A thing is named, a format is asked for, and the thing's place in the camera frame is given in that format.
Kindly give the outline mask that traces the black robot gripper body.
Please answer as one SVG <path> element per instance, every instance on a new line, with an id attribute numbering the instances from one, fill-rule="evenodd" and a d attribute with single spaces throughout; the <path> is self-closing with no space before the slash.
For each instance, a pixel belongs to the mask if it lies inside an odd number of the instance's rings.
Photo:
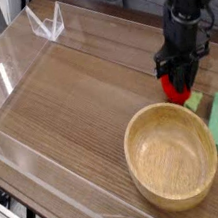
<path id="1" fill-rule="evenodd" d="M 195 46 L 196 49 L 189 52 L 179 51 L 171 45 L 164 44 L 154 56 L 156 77 L 160 79 L 161 76 L 170 74 L 177 67 L 188 66 L 194 61 L 200 61 L 209 54 L 209 43 L 209 39 L 199 42 Z"/>

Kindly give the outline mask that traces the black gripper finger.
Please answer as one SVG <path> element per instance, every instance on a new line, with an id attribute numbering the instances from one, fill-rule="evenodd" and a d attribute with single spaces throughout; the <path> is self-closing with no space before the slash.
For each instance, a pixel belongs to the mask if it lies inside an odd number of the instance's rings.
<path id="1" fill-rule="evenodd" d="M 174 85 L 174 88 L 178 93 L 182 93 L 185 87 L 185 76 L 184 76 L 184 68 L 182 66 L 177 66 L 172 68 L 170 72 L 171 82 Z"/>
<path id="2" fill-rule="evenodd" d="M 194 84 L 194 80 L 196 77 L 196 73 L 198 71 L 198 67 L 199 67 L 199 64 L 197 60 L 194 60 L 194 61 L 189 60 L 187 63 L 185 63 L 185 68 L 184 68 L 185 76 L 184 77 L 185 77 L 186 86 L 189 89 L 191 89 L 192 85 Z"/>

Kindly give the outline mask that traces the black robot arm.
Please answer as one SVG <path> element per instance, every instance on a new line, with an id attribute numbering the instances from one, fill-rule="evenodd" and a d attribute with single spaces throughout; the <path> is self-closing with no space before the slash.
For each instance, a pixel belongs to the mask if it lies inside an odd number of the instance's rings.
<path id="1" fill-rule="evenodd" d="M 200 59 L 210 52 L 210 31 L 215 23 L 211 1 L 164 2 L 164 43 L 154 57 L 156 77 L 167 76 L 179 94 L 192 88 Z"/>

